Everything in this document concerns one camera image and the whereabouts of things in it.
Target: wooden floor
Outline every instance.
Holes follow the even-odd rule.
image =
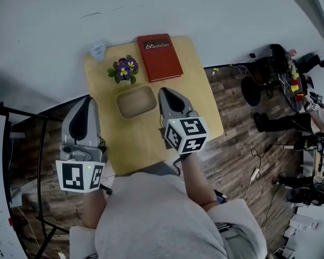
[[[251,155],[251,149],[256,148],[263,154],[268,144],[293,143],[296,134],[293,131],[284,133],[259,133],[254,126],[254,112],[267,112],[270,118],[278,118],[291,114],[292,110],[286,104],[282,94],[275,90],[272,99],[262,92],[261,103],[258,107],[250,107],[242,97],[240,83],[242,76],[238,69],[220,67],[212,75],[212,69],[207,69],[207,77],[221,114],[225,133],[209,142],[199,154],[204,172],[213,187],[225,193],[229,199],[243,198],[249,184],[249,178],[259,166],[259,158]],[[51,115],[63,118],[73,104],[60,107],[50,112]],[[26,133],[26,138],[15,141],[12,163],[10,166],[11,182],[20,186],[37,176],[37,157],[39,136],[42,123],[38,120],[28,120],[18,124],[13,131]],[[44,141],[42,162],[42,200],[44,217],[47,221],[69,229],[81,225],[82,195],[64,192],[59,189],[55,160],[59,158],[60,124],[49,122]],[[261,160],[261,177],[254,181],[246,196],[246,202],[264,229],[268,249],[274,251],[284,244],[282,238],[288,226],[292,210],[290,203],[285,201],[286,190],[275,188],[271,182],[281,172],[295,173],[300,166],[300,153],[283,149],[282,146],[273,148]],[[272,202],[271,210],[266,214]],[[33,187],[23,196],[23,213],[28,218],[37,241],[41,245],[43,234],[41,224],[35,219],[38,215],[37,188]],[[15,219],[24,218],[18,209],[13,209]],[[33,238],[29,226],[23,227],[24,233]],[[38,247],[35,241],[23,240],[27,251],[34,255]],[[50,258],[59,258],[58,252],[69,256],[69,237],[67,234],[56,232],[45,253]]]

